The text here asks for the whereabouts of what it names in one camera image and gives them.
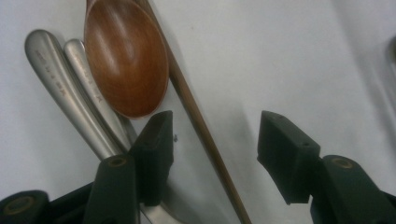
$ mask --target wooden spoon handle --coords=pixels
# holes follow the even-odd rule
[[[166,41],[161,26],[158,23],[154,15],[154,12],[152,11],[149,1],[148,0],[133,0],[133,1],[136,2],[143,10],[145,10],[148,13],[148,15],[151,17],[151,19],[157,24],[157,27],[160,30],[161,35],[163,36],[163,41],[166,46],[166,51],[169,61],[169,76],[172,81],[172,84],[175,87],[175,90],[178,96],[180,97],[182,104],[184,105],[184,107],[187,110],[187,113],[190,116],[190,120],[195,131],[198,133],[199,137],[201,138],[201,141],[205,146],[206,153],[208,154],[210,160],[212,161],[212,164],[215,167],[215,170],[218,173],[221,184],[225,188],[227,195],[233,205],[233,209],[235,210],[236,214],[239,217],[239,220],[242,223],[251,223],[248,217],[248,212],[246,211],[244,205],[242,204],[242,200],[240,199],[238,192],[235,186],[233,185],[233,181],[231,180],[231,177],[228,174],[227,168],[219,154],[219,150],[216,147],[212,135],[207,129],[204,118],[202,117],[198,105],[195,103],[189,85],[187,84],[186,79],[184,78],[180,70],[180,67],[177,64],[176,58],[172,50],[170,49],[169,44]]]

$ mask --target metal utensil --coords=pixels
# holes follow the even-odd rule
[[[130,149],[136,139],[136,132],[131,122],[119,114],[107,103],[102,93],[99,91],[88,66],[85,48],[81,40],[72,39],[64,45],[64,54],[82,86],[82,91],[86,93],[90,102],[94,105],[92,112],[102,120],[109,132],[120,142],[124,151]]]
[[[93,97],[94,94],[100,94],[100,92],[96,92],[97,89],[95,87],[95,85],[89,84],[89,82],[87,82],[87,80],[93,80],[92,79],[92,74],[91,72],[88,72],[90,70],[90,67],[88,65],[88,63],[86,63],[86,55],[85,55],[85,50],[84,50],[84,44],[82,43],[82,41],[80,40],[70,40],[68,42],[66,42],[65,46],[64,46],[64,52],[66,54],[66,58],[68,59],[69,62],[73,62],[75,61],[75,66],[73,66],[73,68],[76,69],[76,74],[78,76],[80,76],[79,80],[81,81],[82,78],[82,86],[85,89],[85,92],[91,92],[89,94],[91,94],[92,96],[89,97],[89,101],[95,101],[95,98]],[[111,126],[115,126],[116,128],[118,127],[118,125],[127,125],[125,122],[120,122],[118,124],[115,124],[113,122],[118,122],[116,119],[114,119],[114,117],[116,116],[116,112],[114,110],[110,109],[99,109],[98,108],[99,113],[101,113],[101,119],[104,120],[104,123],[108,124],[108,127]],[[126,136],[124,136],[125,134],[128,134],[128,130],[130,130],[129,128],[120,128],[121,131],[115,131],[113,132],[113,134],[116,135],[116,138],[118,139],[125,139]],[[125,141],[126,143],[126,148],[130,148],[132,146],[131,142],[130,145],[128,145],[128,141]],[[145,215],[145,217],[154,224],[182,224],[183,222],[177,220],[175,217],[173,217],[165,208],[164,204],[160,204],[158,206],[152,206],[152,207],[146,207],[146,206],[140,206],[140,209],[142,211],[142,213]]]
[[[35,30],[25,41],[26,56],[57,105],[101,160],[122,151],[102,128],[81,95],[56,37]]]

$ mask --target white surface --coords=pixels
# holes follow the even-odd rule
[[[262,110],[283,114],[321,146],[357,161],[396,194],[394,1],[159,1],[152,6],[253,223],[312,223],[287,206],[256,161]],[[34,29],[82,38],[85,3],[0,3],[0,198],[43,189],[55,199],[91,182],[99,160],[28,63]],[[168,205],[189,223],[238,223],[170,85],[175,164]],[[134,120],[138,132],[146,119]]]

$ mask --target clamp jaw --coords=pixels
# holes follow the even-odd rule
[[[151,117],[126,155],[99,164],[93,183],[49,202],[30,190],[0,202],[0,223],[140,223],[140,203],[160,204],[173,163],[172,111]]]
[[[262,111],[258,161],[285,202],[311,204],[315,224],[396,223],[396,198],[353,160],[319,157],[320,146],[287,118]]]

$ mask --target spoon bowl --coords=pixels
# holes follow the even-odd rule
[[[84,42],[93,78],[107,102],[125,117],[151,114],[168,83],[160,31],[130,0],[88,0]]]

